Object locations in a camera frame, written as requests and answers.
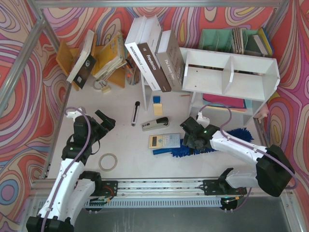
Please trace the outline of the yellow grey calculator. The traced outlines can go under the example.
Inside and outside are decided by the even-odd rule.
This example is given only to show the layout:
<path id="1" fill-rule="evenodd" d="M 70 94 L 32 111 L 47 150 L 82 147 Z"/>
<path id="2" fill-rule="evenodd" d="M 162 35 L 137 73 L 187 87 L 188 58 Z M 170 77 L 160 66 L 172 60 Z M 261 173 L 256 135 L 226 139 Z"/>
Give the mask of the yellow grey calculator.
<path id="1" fill-rule="evenodd" d="M 150 149 L 179 148 L 180 146 L 181 142 L 179 133 L 151 135 L 149 138 Z"/>

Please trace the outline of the blue microfiber duster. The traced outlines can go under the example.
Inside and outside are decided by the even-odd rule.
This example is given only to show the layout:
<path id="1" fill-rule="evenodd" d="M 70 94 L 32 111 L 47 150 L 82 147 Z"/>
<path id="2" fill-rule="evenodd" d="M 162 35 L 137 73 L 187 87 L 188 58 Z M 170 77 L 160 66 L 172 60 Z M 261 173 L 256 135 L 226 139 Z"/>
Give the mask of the blue microfiber duster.
<path id="1" fill-rule="evenodd" d="M 231 134 L 231 135 L 233 135 L 233 136 L 235 136 L 239 139 L 242 139 L 246 142 L 249 142 L 249 143 L 253 141 L 253 137 L 252 137 L 251 133 L 249 132 L 249 130 L 247 128 L 238 128 L 238 129 L 234 129 L 234 130 L 231 130 L 231 131 L 227 131 L 227 133 L 229 133 L 229 134 Z M 191 156 L 191 155 L 198 155 L 198 154 L 216 152 L 215 149 L 211 149 L 211 148 L 205 148 L 202 151 L 189 148 L 187 146 L 182 145 L 183 139 L 180 140 L 180 143 L 181 143 L 181 146 L 179 148 L 155 149 L 155 150 L 153 150 L 153 155 L 170 153 L 170 154 L 172 154 L 173 157 L 182 158 L 182 157 Z"/>

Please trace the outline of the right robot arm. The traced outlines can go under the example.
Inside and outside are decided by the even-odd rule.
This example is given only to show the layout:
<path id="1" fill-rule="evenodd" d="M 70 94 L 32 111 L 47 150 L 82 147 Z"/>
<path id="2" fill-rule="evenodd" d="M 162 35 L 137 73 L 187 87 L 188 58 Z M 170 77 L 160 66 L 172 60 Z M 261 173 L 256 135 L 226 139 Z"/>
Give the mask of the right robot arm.
<path id="1" fill-rule="evenodd" d="M 279 197 L 295 176 L 295 170 L 283 150 L 271 145 L 265 147 L 239 139 L 222 128 L 209 124 L 204 127 L 188 117 L 180 127 L 185 136 L 183 145 L 196 150 L 205 148 L 225 152 L 255 168 L 254 172 L 241 172 L 232 168 L 225 182 L 233 189 L 257 188 L 273 197 Z"/>

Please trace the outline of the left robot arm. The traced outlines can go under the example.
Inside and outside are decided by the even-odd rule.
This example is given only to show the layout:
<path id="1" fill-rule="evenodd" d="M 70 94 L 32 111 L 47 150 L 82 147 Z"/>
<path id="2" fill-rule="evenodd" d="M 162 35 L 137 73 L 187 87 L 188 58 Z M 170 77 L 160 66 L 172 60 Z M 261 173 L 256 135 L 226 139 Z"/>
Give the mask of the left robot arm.
<path id="1" fill-rule="evenodd" d="M 99 143 L 115 127 L 115 120 L 96 110 L 98 123 L 81 108 L 68 107 L 65 116 L 73 120 L 73 134 L 62 150 L 57 178 L 37 216 L 29 217 L 29 232 L 72 232 L 75 221 L 89 197 L 110 201 L 117 187 L 110 187 L 99 172 L 87 171 L 88 158 L 94 155 L 92 146 Z"/>

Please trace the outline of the white bookshelf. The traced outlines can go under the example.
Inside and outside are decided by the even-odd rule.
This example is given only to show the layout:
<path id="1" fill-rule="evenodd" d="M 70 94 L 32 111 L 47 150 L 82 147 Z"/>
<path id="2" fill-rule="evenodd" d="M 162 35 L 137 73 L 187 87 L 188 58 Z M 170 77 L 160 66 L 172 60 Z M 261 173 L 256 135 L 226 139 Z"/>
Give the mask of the white bookshelf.
<path id="1" fill-rule="evenodd" d="M 191 93 L 188 114 L 204 106 L 203 94 L 241 99 L 246 111 L 233 111 L 231 128 L 246 126 L 276 91 L 280 83 L 277 61 L 224 52 L 181 48 L 185 61 L 183 90 Z"/>

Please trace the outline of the grey black stapler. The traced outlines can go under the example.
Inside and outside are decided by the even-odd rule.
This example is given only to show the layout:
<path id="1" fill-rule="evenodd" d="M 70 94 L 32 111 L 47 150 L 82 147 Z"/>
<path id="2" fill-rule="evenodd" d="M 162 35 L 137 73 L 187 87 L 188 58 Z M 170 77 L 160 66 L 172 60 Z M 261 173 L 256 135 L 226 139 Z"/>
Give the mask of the grey black stapler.
<path id="1" fill-rule="evenodd" d="M 161 117 L 156 120 L 152 120 L 142 124 L 142 131 L 151 131 L 169 126 L 169 119 L 167 117 Z"/>

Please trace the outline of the black white utility knife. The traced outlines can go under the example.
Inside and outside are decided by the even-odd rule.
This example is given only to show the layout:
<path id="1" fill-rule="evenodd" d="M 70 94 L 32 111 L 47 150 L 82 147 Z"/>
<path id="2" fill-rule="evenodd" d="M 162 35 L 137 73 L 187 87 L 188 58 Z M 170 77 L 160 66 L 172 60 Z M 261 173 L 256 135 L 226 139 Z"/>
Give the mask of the black white utility knife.
<path id="1" fill-rule="evenodd" d="M 133 127 L 136 126 L 139 109 L 140 109 L 140 102 L 136 101 L 134 105 L 132 120 L 131 120 L 131 126 Z"/>

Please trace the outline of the yellow sticky note pad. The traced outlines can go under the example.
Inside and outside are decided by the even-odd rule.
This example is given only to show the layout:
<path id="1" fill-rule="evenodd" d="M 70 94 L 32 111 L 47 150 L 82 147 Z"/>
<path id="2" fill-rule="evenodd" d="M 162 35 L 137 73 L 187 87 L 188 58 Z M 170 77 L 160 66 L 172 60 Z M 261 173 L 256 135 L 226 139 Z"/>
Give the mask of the yellow sticky note pad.
<path id="1" fill-rule="evenodd" d="M 154 103 L 153 104 L 153 111 L 155 116 L 162 116 L 163 115 L 163 106 L 161 103 Z"/>

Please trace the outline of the masking tape roll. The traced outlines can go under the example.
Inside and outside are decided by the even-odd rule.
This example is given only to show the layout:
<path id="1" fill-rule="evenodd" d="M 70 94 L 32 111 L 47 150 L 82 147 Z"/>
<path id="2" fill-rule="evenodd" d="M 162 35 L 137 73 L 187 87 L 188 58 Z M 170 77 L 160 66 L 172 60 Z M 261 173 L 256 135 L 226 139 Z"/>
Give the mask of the masking tape roll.
<path id="1" fill-rule="evenodd" d="M 105 172 L 112 171 L 118 164 L 116 155 L 112 153 L 103 154 L 98 162 L 99 168 Z"/>

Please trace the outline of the blue eraser block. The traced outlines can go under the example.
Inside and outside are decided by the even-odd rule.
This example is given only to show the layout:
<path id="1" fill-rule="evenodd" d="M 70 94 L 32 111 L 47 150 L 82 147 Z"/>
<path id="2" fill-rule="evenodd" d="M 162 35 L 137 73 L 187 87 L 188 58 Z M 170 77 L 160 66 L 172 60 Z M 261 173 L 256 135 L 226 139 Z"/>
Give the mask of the blue eraser block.
<path id="1" fill-rule="evenodd" d="M 153 104 L 160 104 L 161 97 L 160 96 L 153 96 Z"/>

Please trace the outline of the small white shelf stand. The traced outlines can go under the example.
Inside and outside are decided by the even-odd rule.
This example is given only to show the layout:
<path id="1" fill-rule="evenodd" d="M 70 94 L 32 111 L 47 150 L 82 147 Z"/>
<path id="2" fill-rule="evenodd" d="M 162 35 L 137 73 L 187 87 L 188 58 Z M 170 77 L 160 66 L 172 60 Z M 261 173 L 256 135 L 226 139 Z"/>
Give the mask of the small white shelf stand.
<path id="1" fill-rule="evenodd" d="M 145 80 L 143 74 L 140 74 L 141 78 L 141 86 L 142 86 L 142 92 L 143 92 L 143 103 L 144 103 L 144 110 L 147 112 L 149 109 L 151 96 L 152 96 L 152 89 L 148 85 L 147 81 Z"/>

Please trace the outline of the stack of coloured folders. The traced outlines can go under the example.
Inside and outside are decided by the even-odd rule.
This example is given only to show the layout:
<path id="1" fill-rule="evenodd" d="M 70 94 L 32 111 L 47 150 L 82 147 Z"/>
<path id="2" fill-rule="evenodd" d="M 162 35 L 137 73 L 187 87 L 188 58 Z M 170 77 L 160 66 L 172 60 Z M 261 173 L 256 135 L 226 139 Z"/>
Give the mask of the stack of coloured folders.
<path id="1" fill-rule="evenodd" d="M 209 107 L 226 109 L 226 105 L 231 111 L 235 112 L 246 112 L 252 109 L 252 101 L 247 99 L 211 95 L 211 94 L 202 94 L 203 104 L 210 104 Z"/>

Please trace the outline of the pencil cup with pencils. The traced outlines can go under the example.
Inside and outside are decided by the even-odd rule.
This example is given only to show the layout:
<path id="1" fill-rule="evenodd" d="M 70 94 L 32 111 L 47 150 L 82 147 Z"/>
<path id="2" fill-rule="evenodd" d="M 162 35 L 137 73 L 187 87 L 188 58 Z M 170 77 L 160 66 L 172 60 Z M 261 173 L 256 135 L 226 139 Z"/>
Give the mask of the pencil cup with pencils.
<path id="1" fill-rule="evenodd" d="M 129 85 L 136 85 L 140 82 L 139 69 L 131 56 L 126 58 L 125 72 Z"/>

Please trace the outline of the black white paperback book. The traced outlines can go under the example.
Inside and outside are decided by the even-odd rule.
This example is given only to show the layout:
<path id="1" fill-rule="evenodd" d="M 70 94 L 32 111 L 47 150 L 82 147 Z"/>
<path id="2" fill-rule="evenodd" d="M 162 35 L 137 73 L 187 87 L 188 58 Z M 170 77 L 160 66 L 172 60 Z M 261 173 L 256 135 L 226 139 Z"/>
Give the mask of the black white paperback book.
<path id="1" fill-rule="evenodd" d="M 83 42 L 73 57 L 71 71 L 67 78 L 68 82 L 74 82 L 80 89 L 84 87 L 96 63 L 96 59 L 91 55 L 94 35 L 92 30 L 87 31 Z"/>

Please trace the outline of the yellow worn books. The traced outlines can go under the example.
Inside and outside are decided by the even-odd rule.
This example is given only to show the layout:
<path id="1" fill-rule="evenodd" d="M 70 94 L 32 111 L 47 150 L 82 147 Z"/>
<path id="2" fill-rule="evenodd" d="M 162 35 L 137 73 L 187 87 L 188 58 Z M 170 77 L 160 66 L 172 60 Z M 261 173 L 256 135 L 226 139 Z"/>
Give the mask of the yellow worn books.
<path id="1" fill-rule="evenodd" d="M 96 54 L 93 77 L 107 80 L 112 73 L 126 64 L 123 35 L 118 31 L 115 36 Z"/>

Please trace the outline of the pink pig figurine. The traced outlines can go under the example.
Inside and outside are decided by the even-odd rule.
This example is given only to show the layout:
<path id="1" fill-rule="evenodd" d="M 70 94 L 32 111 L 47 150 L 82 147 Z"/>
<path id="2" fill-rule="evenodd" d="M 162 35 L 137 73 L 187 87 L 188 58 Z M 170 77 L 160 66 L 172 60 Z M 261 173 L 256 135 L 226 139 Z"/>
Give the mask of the pink pig figurine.
<path id="1" fill-rule="evenodd" d="M 257 120 L 259 121 L 259 123 L 262 122 L 262 120 L 268 116 L 269 113 L 269 109 L 267 104 L 265 103 L 261 109 L 258 111 L 258 113 L 254 116 L 254 118 L 257 118 Z"/>

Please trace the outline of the grey Lonely City book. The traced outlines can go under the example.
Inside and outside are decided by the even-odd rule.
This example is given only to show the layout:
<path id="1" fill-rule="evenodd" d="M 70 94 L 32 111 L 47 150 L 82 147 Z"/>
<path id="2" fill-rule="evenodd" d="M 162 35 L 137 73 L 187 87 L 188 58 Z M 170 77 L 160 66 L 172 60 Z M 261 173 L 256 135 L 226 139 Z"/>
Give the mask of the grey Lonely City book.
<path id="1" fill-rule="evenodd" d="M 185 62 L 173 30 L 163 31 L 156 57 L 172 91 L 182 91 Z"/>

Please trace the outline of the yellow wooden book rack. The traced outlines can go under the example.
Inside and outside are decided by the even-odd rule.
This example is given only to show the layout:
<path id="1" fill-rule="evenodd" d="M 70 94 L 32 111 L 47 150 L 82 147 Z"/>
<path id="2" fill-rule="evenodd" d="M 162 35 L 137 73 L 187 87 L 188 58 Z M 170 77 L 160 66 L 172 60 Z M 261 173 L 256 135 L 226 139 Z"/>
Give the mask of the yellow wooden book rack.
<path id="1" fill-rule="evenodd" d="M 65 41 L 60 43 L 56 61 L 67 76 L 67 81 L 82 89 L 92 76 L 107 81 L 126 64 L 123 35 L 120 31 L 104 46 L 96 46 L 95 33 L 88 30 L 82 43 L 73 53 Z"/>

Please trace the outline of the white Mademoiselle book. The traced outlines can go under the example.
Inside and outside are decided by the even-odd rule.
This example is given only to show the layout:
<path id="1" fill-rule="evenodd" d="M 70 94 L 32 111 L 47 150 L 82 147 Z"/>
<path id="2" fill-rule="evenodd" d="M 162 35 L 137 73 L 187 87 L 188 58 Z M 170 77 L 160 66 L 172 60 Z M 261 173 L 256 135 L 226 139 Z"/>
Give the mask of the white Mademoiselle book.
<path id="1" fill-rule="evenodd" d="M 128 32 L 128 35 L 126 37 L 125 47 L 128 50 L 131 57 L 133 58 L 133 60 L 135 61 L 137 67 L 139 68 L 141 74 L 147 81 L 151 90 L 156 91 L 160 90 L 159 84 L 155 80 L 155 77 L 152 74 L 152 72 L 150 71 L 150 68 L 146 63 L 146 59 L 143 57 L 141 53 L 141 49 L 138 48 L 144 30 L 144 26 L 146 23 L 146 19 L 147 18 L 145 16 L 134 18 L 130 30 Z"/>

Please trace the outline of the brown Fredonia book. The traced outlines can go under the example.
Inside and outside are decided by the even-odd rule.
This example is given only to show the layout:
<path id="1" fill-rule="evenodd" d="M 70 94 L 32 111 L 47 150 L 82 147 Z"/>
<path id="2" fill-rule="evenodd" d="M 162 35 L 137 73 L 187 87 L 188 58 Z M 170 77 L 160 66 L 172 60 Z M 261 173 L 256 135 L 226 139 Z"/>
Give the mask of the brown Fredonia book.
<path id="1" fill-rule="evenodd" d="M 138 44 L 138 48 L 140 49 L 141 54 L 143 55 L 160 90 L 162 92 L 171 92 L 171 86 L 169 85 L 162 68 L 159 67 L 158 62 L 155 60 L 155 55 L 151 51 L 149 45 L 147 43 L 140 43 Z"/>

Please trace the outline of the green file organizer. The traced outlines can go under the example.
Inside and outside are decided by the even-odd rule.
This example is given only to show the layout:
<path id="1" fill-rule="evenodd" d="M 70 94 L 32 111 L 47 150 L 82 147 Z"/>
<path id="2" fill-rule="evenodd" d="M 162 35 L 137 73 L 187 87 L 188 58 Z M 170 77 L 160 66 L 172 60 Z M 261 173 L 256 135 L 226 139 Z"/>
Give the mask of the green file organizer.
<path id="1" fill-rule="evenodd" d="M 248 29 L 203 29 L 198 49 L 268 57 L 261 34 Z"/>

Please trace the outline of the blue yellow book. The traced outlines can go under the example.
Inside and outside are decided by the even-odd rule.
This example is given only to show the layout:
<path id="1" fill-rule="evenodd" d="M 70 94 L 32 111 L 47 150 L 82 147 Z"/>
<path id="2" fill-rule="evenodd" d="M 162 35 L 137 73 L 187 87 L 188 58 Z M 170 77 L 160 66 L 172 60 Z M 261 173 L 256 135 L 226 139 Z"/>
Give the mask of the blue yellow book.
<path id="1" fill-rule="evenodd" d="M 253 35 L 258 35 L 260 37 L 260 39 L 265 45 L 268 55 L 272 57 L 274 55 L 274 48 L 272 46 L 271 40 L 267 35 L 266 30 L 263 27 L 260 27 Z"/>

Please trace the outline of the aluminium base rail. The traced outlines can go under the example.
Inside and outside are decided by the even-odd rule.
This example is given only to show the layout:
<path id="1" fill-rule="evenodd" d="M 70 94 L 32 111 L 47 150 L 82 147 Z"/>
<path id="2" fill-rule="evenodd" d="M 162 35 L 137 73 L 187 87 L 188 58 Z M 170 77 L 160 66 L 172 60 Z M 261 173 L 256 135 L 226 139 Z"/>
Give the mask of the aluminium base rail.
<path id="1" fill-rule="evenodd" d="M 117 179 L 116 196 L 118 198 L 224 197 L 224 195 L 218 194 L 213 196 L 205 195 L 204 190 L 202 190 L 203 180 L 204 178 Z M 47 199 L 54 181 L 55 179 L 35 180 L 30 190 L 30 197 Z M 270 195 L 259 188 L 252 188 L 250 196 L 268 197 Z"/>

